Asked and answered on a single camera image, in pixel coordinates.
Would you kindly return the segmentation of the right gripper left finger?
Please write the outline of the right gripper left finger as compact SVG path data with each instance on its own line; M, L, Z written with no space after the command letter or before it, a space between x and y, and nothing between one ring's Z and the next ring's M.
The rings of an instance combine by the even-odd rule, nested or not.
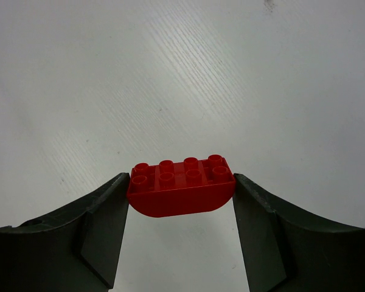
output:
M120 173L91 193L0 228L0 291L109 291L128 213Z

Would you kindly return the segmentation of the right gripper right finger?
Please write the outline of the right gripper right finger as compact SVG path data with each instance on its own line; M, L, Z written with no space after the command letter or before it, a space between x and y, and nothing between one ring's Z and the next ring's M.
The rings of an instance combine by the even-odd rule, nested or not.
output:
M315 215L235 176L250 291L365 291L365 228Z

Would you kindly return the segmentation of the red curved lego brick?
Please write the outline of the red curved lego brick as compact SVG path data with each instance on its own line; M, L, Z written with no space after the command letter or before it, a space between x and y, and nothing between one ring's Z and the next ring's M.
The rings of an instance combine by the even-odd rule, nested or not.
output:
M154 217L210 212L234 195L236 180L220 155L206 159L163 160L134 166L127 190L129 204L139 213Z

